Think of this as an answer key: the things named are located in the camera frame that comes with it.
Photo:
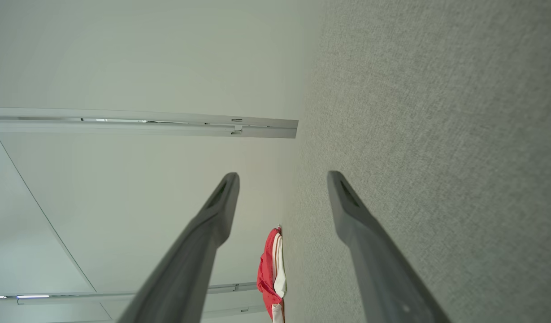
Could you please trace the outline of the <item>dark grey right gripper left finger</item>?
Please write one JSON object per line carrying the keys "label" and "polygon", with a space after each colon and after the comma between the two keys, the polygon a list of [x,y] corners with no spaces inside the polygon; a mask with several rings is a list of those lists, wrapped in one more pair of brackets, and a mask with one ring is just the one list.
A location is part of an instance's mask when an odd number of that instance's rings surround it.
{"label": "dark grey right gripper left finger", "polygon": [[119,323],[200,323],[216,252],[230,236],[239,191],[239,175],[226,174]]}

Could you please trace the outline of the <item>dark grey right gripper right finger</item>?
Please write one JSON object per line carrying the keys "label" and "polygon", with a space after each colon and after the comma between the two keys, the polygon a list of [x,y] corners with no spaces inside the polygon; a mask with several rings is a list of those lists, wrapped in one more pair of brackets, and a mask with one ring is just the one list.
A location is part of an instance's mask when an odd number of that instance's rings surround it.
{"label": "dark grey right gripper right finger", "polygon": [[335,231],[351,252],[367,323],[450,323],[345,176],[327,174]]}

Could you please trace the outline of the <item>red white lettered jersey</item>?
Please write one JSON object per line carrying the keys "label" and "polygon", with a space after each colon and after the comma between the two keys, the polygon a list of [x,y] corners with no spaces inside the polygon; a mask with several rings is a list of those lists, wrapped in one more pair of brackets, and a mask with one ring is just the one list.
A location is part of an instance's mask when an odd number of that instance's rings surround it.
{"label": "red white lettered jersey", "polygon": [[285,323],[284,296],[287,280],[284,272],[281,225],[272,229],[265,242],[257,273],[256,286],[272,323]]}

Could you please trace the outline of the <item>grey metal double frame post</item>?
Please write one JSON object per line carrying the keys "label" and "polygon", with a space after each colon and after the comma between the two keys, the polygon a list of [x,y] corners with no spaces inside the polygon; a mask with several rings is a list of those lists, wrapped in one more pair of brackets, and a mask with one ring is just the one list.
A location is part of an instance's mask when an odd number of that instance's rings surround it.
{"label": "grey metal double frame post", "polygon": [[95,109],[0,108],[0,133],[296,137],[296,119]]}
{"label": "grey metal double frame post", "polygon": [[[72,296],[0,296],[0,323],[117,323],[134,293]],[[267,323],[260,293],[252,283],[208,288],[201,323]]]}

